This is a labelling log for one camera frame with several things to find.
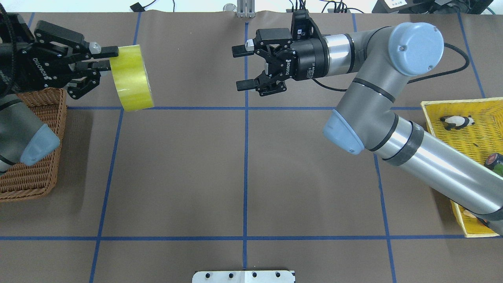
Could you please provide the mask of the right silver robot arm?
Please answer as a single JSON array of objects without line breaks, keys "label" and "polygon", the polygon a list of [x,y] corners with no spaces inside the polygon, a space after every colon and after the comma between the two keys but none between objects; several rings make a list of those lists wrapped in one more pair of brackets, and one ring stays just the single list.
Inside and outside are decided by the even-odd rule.
[{"label": "right silver robot arm", "polygon": [[261,74],[237,82],[238,91],[261,96],[287,91],[288,79],[353,74],[325,124],[325,137],[351,154],[373,152],[480,220],[497,224],[502,222],[502,177],[397,113],[395,103],[408,82],[436,67],[444,50],[437,27],[403,22],[336,35],[321,34],[316,25],[304,31],[258,29],[231,53],[264,60]]}]

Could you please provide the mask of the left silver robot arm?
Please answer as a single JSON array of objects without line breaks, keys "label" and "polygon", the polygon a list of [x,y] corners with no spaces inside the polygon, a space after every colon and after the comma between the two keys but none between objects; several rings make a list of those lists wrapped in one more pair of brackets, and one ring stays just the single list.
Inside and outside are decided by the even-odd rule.
[{"label": "left silver robot arm", "polygon": [[1,174],[13,165],[34,165],[61,140],[18,94],[64,88],[79,99],[99,86],[117,46],[87,42],[81,33],[46,21],[31,32],[20,14],[1,14]]}]

